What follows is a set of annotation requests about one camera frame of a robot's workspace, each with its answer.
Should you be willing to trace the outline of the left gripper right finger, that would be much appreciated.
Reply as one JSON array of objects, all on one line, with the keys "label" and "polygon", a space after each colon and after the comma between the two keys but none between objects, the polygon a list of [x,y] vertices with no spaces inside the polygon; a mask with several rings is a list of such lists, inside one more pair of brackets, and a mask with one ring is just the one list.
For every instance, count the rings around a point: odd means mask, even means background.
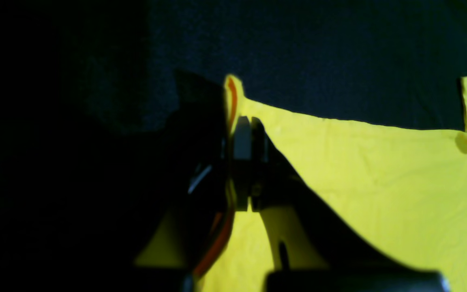
[{"label": "left gripper right finger", "polygon": [[232,137],[238,210],[261,216],[274,271],[265,292],[447,292],[438,271],[408,268],[371,246],[306,185],[257,118]]}]

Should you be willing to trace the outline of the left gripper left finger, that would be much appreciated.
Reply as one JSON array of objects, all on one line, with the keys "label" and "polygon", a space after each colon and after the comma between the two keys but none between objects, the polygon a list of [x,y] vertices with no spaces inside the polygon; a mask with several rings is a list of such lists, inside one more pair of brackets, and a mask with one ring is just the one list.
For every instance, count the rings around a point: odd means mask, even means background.
[{"label": "left gripper left finger", "polygon": [[200,291],[232,232],[228,98],[193,72],[175,71],[174,81],[180,108],[166,127],[174,139],[157,168],[164,212],[135,259],[136,292]]}]

